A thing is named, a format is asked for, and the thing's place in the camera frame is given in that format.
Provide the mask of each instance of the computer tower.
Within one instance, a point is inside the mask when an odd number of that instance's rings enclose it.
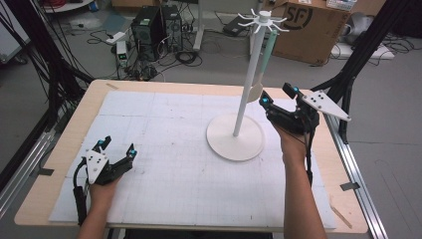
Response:
[[[161,6],[168,52],[183,51],[182,18],[175,5]]]
[[[158,44],[165,38],[161,11],[157,6],[143,6],[130,24],[139,58],[158,60]]]

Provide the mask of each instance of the wooden table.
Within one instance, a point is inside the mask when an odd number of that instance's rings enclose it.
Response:
[[[287,98],[281,89],[265,89],[272,98]],[[170,94],[241,96],[243,88],[233,86],[117,82],[96,80],[91,83],[72,119],[52,151],[45,167],[54,169],[51,176],[38,176],[15,217],[18,225],[76,226],[76,223],[55,223],[49,216],[60,194],[65,176],[74,161],[84,137],[109,91],[153,92]],[[366,233],[367,224],[352,190],[343,191],[341,184],[348,182],[340,156],[324,120],[316,129],[313,150],[324,182],[336,228],[328,233]]]

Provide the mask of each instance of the forearm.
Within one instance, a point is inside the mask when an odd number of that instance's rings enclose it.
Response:
[[[90,210],[81,226],[78,239],[102,239],[106,228],[106,217],[106,209],[94,208]]]
[[[326,238],[305,166],[286,165],[285,238]]]

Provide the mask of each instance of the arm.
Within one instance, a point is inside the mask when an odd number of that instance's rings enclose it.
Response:
[[[106,228],[106,217],[111,207],[115,193],[115,187],[120,178],[112,183],[101,186],[92,184],[90,186],[91,208],[87,218],[81,226],[78,239],[103,238]]]
[[[326,238],[305,169],[305,138],[274,125],[286,169],[285,238]]]

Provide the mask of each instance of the gray floor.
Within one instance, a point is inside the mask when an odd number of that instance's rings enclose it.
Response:
[[[110,10],[96,14],[104,21]],[[124,30],[125,21],[120,27]],[[114,56],[109,46],[89,45],[89,32],[68,36],[74,55],[95,77],[112,74]],[[411,40],[422,47],[422,40]],[[248,68],[249,43],[206,33],[200,52],[203,64],[169,69],[154,81],[241,86]],[[398,54],[379,66],[367,64],[355,81],[348,139],[389,238],[422,238],[421,114],[422,51]],[[266,87],[284,82],[309,89],[332,77],[345,61],[330,60],[323,67],[272,57]],[[31,64],[0,69],[0,169],[13,156],[47,108],[46,97]],[[13,218],[34,178],[30,177],[0,221],[2,238],[74,238],[78,228],[23,227]],[[370,238],[330,235],[329,238]]]

